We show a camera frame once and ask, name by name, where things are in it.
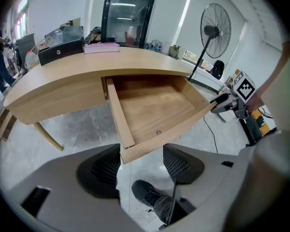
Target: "desk surface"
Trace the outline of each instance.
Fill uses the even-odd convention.
[[[120,47],[119,52],[76,54],[46,65],[38,65],[10,90],[4,106],[12,107],[39,94],[45,87],[61,81],[93,75],[105,77],[129,74],[187,76],[191,69],[182,61],[149,50]]]

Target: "black shoe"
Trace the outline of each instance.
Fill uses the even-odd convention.
[[[135,181],[131,189],[138,201],[152,208],[157,199],[161,197],[160,193],[155,190],[152,184],[143,180]]]

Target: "glass door refrigerator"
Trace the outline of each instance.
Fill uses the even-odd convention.
[[[155,0],[105,0],[101,41],[144,48]]]

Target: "wooden desk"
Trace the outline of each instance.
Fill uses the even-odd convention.
[[[39,121],[109,99],[117,132],[129,148],[121,154],[124,163],[189,130],[214,107],[182,77],[191,70],[181,61],[138,48],[119,50],[39,65],[10,90],[4,106],[63,150]]]

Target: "concrete floor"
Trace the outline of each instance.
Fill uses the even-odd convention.
[[[208,100],[215,97],[215,93],[207,89],[197,89]],[[220,116],[212,113],[208,113],[205,120],[215,134],[219,153],[237,155],[248,143],[239,121],[227,126]],[[4,192],[49,160],[101,145],[119,143],[108,102],[91,110],[48,119],[41,124],[64,146],[64,150],[56,150],[32,125],[16,121],[8,141],[0,143],[0,187]],[[216,152],[213,135],[203,120],[172,143]],[[146,231],[157,231],[162,222],[154,212],[145,211],[148,207],[138,202],[130,191],[132,183],[137,179],[149,181],[158,189],[172,190],[173,182],[163,165],[162,148],[131,163],[122,164],[117,174],[122,208]]]

